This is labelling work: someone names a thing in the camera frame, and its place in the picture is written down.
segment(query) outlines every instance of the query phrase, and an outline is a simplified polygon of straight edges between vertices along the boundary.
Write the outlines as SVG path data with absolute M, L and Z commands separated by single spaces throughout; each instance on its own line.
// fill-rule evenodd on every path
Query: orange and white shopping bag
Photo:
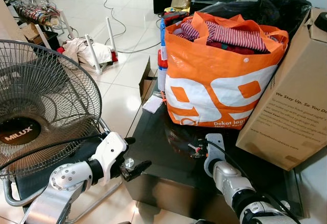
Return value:
M 166 98 L 174 123 L 204 127 L 241 129 L 258 103 L 283 57 L 288 34 L 276 27 L 258 25 L 240 15 L 231 19 L 195 13 L 191 25 L 199 32 L 194 42 L 166 28 L 168 72 Z M 241 55 L 206 45 L 205 21 L 220 26 L 259 32 L 267 54 Z

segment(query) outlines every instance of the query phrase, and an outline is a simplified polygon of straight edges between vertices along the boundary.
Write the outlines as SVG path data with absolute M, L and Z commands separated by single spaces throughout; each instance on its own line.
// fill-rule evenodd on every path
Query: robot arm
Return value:
M 222 136 L 216 134 L 215 139 L 213 135 L 208 134 L 207 140 L 221 147 Z M 221 158 L 221 152 L 208 144 L 205 171 L 213 177 L 217 189 L 222 192 L 227 204 L 235 211 L 240 224 L 296 224 L 286 213 L 274 208 L 267 198 L 258 194 L 238 169 L 222 161 Z
M 139 176 L 151 165 L 146 161 L 129 171 L 120 165 L 127 150 L 126 141 L 116 132 L 110 132 L 97 147 L 89 161 L 64 164 L 56 168 L 44 192 L 27 210 L 21 224 L 62 224 L 70 212 L 71 204 L 91 185 L 104 186 L 121 173 L 126 181 Z

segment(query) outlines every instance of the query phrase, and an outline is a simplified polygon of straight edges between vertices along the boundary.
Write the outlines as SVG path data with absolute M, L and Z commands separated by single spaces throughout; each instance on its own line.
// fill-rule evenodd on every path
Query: fan grille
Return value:
M 0 40 L 0 168 L 40 147 L 88 135 L 100 115 L 98 87 L 74 61 L 42 46 Z M 40 127 L 33 140 L 27 139 L 30 120 Z M 4 129 L 6 123 L 12 128 Z M 33 153 L 2 169 L 0 178 L 41 170 L 78 145 L 76 141 Z

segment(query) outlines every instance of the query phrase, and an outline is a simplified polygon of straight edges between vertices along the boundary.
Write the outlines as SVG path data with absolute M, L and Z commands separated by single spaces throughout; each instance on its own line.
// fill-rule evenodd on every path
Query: bag handle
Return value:
M 212 17 L 211 15 L 202 12 L 195 12 L 191 22 L 191 25 L 196 30 L 198 30 L 200 35 L 200 38 L 194 40 L 195 43 L 206 45 L 207 39 L 209 37 L 209 30 L 207 25 L 205 24 L 205 21 L 209 19 L 211 20 L 213 19 L 217 24 L 226 28 L 251 25 L 254 28 L 253 30 L 256 30 L 260 33 L 260 37 L 262 38 L 267 50 L 271 53 L 277 50 L 278 48 L 280 48 L 281 44 L 283 45 L 284 49 L 287 47 L 288 33 L 286 31 L 278 30 L 266 35 L 255 21 L 253 20 L 245 21 L 241 15 L 234 16 L 231 19 L 225 19 L 221 17 Z M 269 38 L 269 36 L 273 36 L 273 35 L 283 36 L 285 40 L 283 41 L 283 43 L 277 43 Z

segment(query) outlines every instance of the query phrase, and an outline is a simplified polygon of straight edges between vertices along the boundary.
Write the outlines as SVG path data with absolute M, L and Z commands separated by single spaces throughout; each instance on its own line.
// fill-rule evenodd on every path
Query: milux logo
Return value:
M 22 136 L 22 135 L 24 135 L 24 134 L 26 134 L 26 133 L 29 133 L 29 132 L 32 131 L 32 130 L 33 130 L 33 129 L 31 129 L 31 127 L 28 126 L 26 129 L 24 129 L 24 130 L 22 130 L 22 131 L 19 131 L 19 132 L 15 133 L 15 134 L 12 134 L 12 135 L 10 135 L 9 137 L 5 137 L 5 139 L 6 139 L 7 141 L 10 141 L 10 140 L 15 139 L 15 138 L 17 138 L 17 137 L 20 137 L 20 136 Z

